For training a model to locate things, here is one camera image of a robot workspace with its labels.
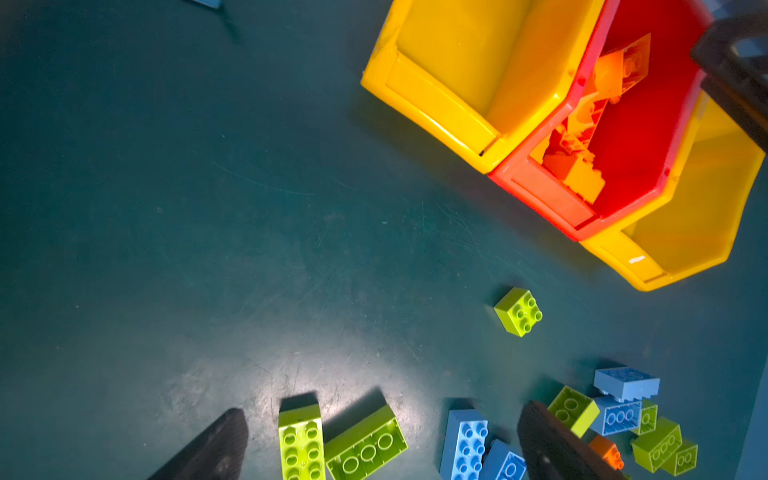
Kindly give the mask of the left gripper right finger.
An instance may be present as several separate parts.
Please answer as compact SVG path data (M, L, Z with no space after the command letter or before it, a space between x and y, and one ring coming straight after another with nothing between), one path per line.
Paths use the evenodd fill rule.
M625 479L541 402L529 401L524 405L517 435L532 480Z

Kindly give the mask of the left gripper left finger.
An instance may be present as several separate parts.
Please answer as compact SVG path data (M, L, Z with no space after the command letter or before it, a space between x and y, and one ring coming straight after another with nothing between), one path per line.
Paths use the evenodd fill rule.
M248 434L244 411L230 408L150 479L237 480L241 475Z

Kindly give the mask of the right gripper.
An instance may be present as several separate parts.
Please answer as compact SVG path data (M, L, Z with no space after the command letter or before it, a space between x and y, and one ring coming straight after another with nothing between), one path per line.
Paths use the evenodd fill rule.
M691 50L705 73L703 90L762 150L767 149L767 57L742 57L733 46L767 34L767 13L714 21Z

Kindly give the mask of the green lego studs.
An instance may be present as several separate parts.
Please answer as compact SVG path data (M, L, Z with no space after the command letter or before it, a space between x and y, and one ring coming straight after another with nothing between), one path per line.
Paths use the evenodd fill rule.
M278 441L284 480L325 480L321 410L317 403L281 411Z

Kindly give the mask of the orange curved lego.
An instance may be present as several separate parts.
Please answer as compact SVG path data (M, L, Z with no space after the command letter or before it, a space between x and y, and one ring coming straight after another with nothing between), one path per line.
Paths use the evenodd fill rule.
M597 100L613 103L630 88L642 81L649 72L651 35L640 37L627 46L601 56L593 77Z

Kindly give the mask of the small green lego top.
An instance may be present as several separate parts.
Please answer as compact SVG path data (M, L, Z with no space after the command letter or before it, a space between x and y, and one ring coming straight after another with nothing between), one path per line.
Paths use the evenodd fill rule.
M505 330L524 337L543 319L543 313L529 290L515 287L494 306L494 311Z

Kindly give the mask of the long orange lego assembly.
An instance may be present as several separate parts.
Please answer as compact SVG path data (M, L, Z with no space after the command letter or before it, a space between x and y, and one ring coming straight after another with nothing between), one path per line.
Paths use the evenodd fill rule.
M621 90L612 83L591 80L577 107L529 154L542 164L547 155L590 155L589 143L612 96Z

